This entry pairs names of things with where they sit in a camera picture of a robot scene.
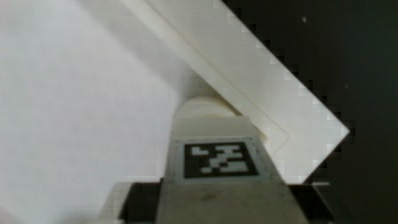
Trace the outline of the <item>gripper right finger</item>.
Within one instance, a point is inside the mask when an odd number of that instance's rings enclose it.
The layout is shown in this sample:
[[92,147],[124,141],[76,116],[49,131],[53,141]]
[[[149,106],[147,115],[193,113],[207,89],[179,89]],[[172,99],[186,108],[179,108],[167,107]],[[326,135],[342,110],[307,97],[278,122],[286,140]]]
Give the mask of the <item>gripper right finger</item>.
[[326,184],[289,184],[289,191],[309,224],[337,224],[335,212],[325,199]]

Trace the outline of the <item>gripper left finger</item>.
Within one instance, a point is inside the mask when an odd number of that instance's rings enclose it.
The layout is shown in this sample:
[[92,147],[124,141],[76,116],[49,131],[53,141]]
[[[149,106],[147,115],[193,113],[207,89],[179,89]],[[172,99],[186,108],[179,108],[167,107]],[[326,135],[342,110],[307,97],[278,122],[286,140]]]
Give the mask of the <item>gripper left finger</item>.
[[119,182],[110,190],[95,224],[154,224],[158,182]]

